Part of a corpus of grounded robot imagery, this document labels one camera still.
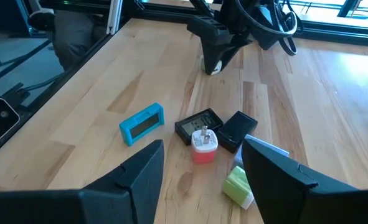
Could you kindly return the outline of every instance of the blue digital timer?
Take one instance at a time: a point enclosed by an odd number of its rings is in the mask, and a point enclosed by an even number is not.
[[[135,141],[162,124],[164,124],[163,107],[159,103],[154,103],[120,123],[119,127],[124,142],[132,146]]]

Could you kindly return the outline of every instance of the black digital timer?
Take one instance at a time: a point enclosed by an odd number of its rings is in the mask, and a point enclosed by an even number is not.
[[[207,126],[207,129],[217,132],[224,123],[214,113],[212,109],[206,109],[182,121],[175,123],[175,130],[178,136],[184,141],[185,145],[191,144],[191,136],[194,131],[202,129],[203,126]]]

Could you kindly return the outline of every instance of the black display device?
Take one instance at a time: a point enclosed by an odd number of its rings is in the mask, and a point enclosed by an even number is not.
[[[163,162],[155,140],[83,189],[0,192],[0,223],[152,224]]]
[[[264,223],[368,223],[368,190],[358,190],[245,139],[242,159]]]
[[[184,144],[188,146],[191,144],[191,137],[194,131],[200,130],[206,125],[207,129],[213,130],[216,133],[223,124],[215,112],[208,108],[182,121],[176,122],[175,130]]]
[[[235,153],[246,134],[254,131],[258,121],[238,111],[217,132],[219,145]]]

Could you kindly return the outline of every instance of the green object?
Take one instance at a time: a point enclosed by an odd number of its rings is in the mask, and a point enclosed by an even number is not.
[[[244,209],[247,209],[248,203],[250,205],[249,196],[253,197],[250,186],[247,182],[245,171],[236,166],[227,179],[224,181],[222,185],[222,191],[227,194],[234,202],[238,203]]]

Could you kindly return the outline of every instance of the blue rubber case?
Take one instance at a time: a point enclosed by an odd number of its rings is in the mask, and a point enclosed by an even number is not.
[[[152,116],[156,114],[158,115],[158,122],[146,128],[135,138],[132,138],[131,130],[139,126],[143,122],[146,122],[146,120],[148,120],[149,118],[151,118]],[[158,126],[162,124],[164,124],[163,107],[159,103],[154,103],[150,105],[149,107],[145,108],[144,110],[140,111],[139,113],[136,113],[132,117],[120,123],[119,127],[120,127],[121,135],[123,136],[124,142],[128,146],[132,146],[135,141],[142,138],[144,135],[148,134],[153,129],[157,128]]]

